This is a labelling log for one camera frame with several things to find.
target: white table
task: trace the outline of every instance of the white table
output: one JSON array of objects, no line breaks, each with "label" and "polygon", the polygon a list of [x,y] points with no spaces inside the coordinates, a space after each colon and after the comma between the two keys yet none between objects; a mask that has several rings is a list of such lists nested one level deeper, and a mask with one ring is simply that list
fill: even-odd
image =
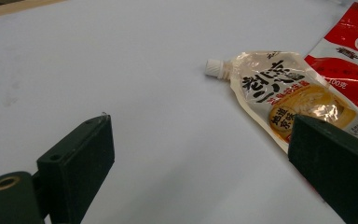
[{"label": "white table", "polygon": [[68,0],[0,17],[0,175],[113,119],[116,163],[83,223],[343,223],[239,107],[209,58],[306,55],[327,0]]}]

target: red package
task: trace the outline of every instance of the red package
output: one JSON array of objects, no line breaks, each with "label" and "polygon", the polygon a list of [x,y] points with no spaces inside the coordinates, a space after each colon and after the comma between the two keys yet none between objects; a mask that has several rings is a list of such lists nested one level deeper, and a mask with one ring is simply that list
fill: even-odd
[{"label": "red package", "polygon": [[353,3],[305,60],[358,106],[358,3]]}]

